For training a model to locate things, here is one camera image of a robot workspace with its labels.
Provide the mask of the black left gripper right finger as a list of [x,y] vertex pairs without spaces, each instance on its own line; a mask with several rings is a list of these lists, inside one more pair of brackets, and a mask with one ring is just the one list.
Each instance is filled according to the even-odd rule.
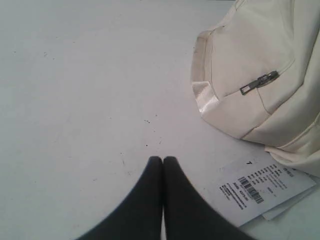
[[163,160],[163,210],[168,240],[252,240],[196,191],[174,156]]

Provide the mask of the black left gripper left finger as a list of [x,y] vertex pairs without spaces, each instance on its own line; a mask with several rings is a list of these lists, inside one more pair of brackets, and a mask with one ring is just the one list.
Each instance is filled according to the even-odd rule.
[[163,217],[163,162],[151,156],[125,199],[80,240],[159,240]]

